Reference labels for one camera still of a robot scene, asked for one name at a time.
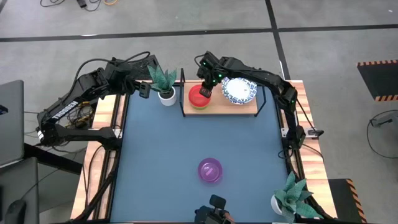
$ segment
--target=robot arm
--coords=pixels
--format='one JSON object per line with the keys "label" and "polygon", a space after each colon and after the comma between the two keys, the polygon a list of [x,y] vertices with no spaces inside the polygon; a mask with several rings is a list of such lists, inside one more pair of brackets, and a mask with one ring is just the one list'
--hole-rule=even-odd
{"label": "robot arm", "polygon": [[209,98],[214,86],[224,77],[245,78],[268,87],[279,108],[285,112],[289,131],[286,138],[282,138],[289,149],[300,149],[305,139],[303,127],[298,125],[295,117],[297,90],[280,76],[261,69],[246,66],[242,61],[233,57],[218,59],[211,52],[206,52],[200,60],[197,76],[204,79],[200,93]]}
{"label": "robot arm", "polygon": [[120,142],[111,127],[77,130],[64,128],[57,122],[80,103],[103,99],[106,95],[131,95],[139,90],[141,97],[148,98],[150,85],[136,81],[135,77],[147,71],[147,65],[153,64],[157,64],[154,55],[135,62],[112,58],[105,69],[98,68],[81,75],[66,95],[37,115],[39,127],[36,131],[41,145],[58,146],[65,141],[99,141],[106,149],[118,148]]}

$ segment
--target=green succulent plant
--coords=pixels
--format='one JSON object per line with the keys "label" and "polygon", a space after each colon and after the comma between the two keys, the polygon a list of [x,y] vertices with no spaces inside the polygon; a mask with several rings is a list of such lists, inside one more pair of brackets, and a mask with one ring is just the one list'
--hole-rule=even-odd
{"label": "green succulent plant", "polygon": [[274,191],[275,198],[282,210],[282,215],[290,224],[294,222],[294,215],[296,213],[307,218],[323,218],[311,206],[303,202],[313,194],[312,192],[303,190],[306,182],[307,180],[303,179],[295,183],[295,175],[291,172],[287,177],[285,188]]}
{"label": "green succulent plant", "polygon": [[154,81],[151,85],[152,89],[163,94],[170,93],[172,86],[177,79],[177,70],[171,71],[170,73],[168,70],[166,70],[166,72],[163,74],[160,66],[157,66],[156,69],[154,69],[149,65],[148,70],[152,80]]}

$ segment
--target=wooden board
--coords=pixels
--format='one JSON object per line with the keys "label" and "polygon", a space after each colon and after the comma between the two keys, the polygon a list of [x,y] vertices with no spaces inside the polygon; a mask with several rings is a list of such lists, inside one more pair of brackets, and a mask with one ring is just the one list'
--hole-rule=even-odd
{"label": "wooden board", "polygon": [[188,100],[190,89],[195,85],[201,85],[198,82],[186,82],[184,84],[183,109],[185,114],[256,114],[257,100],[254,98],[244,105],[235,105],[227,100],[221,92],[221,85],[213,88],[209,105],[204,110],[195,109]]}
{"label": "wooden board", "polygon": [[[309,120],[313,122],[303,82],[302,81],[290,81],[290,82],[294,87],[296,87],[298,92],[298,100],[301,102]],[[185,84],[187,85],[187,83],[194,83],[193,85],[196,85],[197,83],[199,83],[199,81],[187,80]],[[123,101],[124,98],[122,97],[121,102],[119,104],[120,106],[118,114],[122,114]],[[99,100],[95,114],[93,128],[102,128],[110,125],[114,102],[115,102],[115,96],[107,96],[104,100]],[[302,125],[304,128],[310,128],[310,125],[307,119],[305,118],[304,113],[302,112],[301,108],[298,105],[297,105],[297,114],[300,125]],[[118,124],[120,124],[120,120],[121,120],[121,115],[118,115],[117,119]],[[309,145],[315,148],[316,150],[320,151],[319,142],[317,140],[306,139],[304,141],[304,144]],[[96,148],[99,145],[100,144],[97,142],[90,142],[87,147],[87,152],[84,161],[84,168],[86,170],[86,174],[88,173],[88,165],[93,156],[93,153],[95,152]],[[333,217],[337,217],[335,204],[333,203],[333,198],[331,196],[330,186],[328,183],[326,170],[322,158],[315,152],[311,151],[310,149],[307,149],[305,146],[301,148],[300,153],[302,157],[305,177],[307,178],[307,186],[309,191],[314,192],[313,196],[315,200],[322,206],[322,208],[327,212],[327,214]],[[98,189],[103,162],[104,162],[104,151],[103,149],[101,149],[97,153],[93,161],[93,167],[91,168],[91,180],[90,180],[91,183],[90,183],[90,188],[88,190],[89,198],[92,198]],[[111,155],[110,158],[110,163],[112,164],[112,162],[113,162],[113,155]],[[106,191],[103,196],[103,199],[107,198],[108,198],[108,191]],[[108,200],[102,200],[101,202],[99,218],[105,217],[107,201]],[[80,176],[80,181],[76,192],[75,203],[73,204],[71,218],[77,217],[83,211],[84,207],[85,207],[85,190],[84,190],[84,182],[82,174]]]}

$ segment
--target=blue and white plate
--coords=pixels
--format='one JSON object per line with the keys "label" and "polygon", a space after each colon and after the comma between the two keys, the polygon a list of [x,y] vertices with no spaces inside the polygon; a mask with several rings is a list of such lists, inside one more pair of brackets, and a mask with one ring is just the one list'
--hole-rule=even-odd
{"label": "blue and white plate", "polygon": [[245,78],[225,77],[221,83],[225,98],[237,105],[249,103],[257,93],[257,84]]}

